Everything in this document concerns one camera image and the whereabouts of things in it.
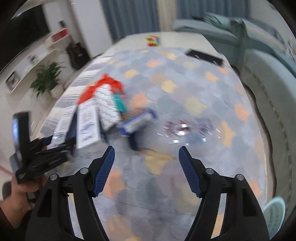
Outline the left hand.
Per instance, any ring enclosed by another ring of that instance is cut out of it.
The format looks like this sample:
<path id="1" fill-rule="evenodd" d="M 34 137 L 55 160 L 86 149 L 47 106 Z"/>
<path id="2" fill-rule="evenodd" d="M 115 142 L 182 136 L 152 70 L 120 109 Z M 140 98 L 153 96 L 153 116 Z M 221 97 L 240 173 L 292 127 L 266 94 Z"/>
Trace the left hand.
<path id="1" fill-rule="evenodd" d="M 11 194 L 1 201 L 1 210 L 13 228 L 18 228 L 25 214 L 32 209 L 26 194 L 39 190 L 45 185 L 46 181 L 45 175 L 38 177 L 36 181 L 21 184 L 18 184 L 15 176 L 12 178 Z"/>

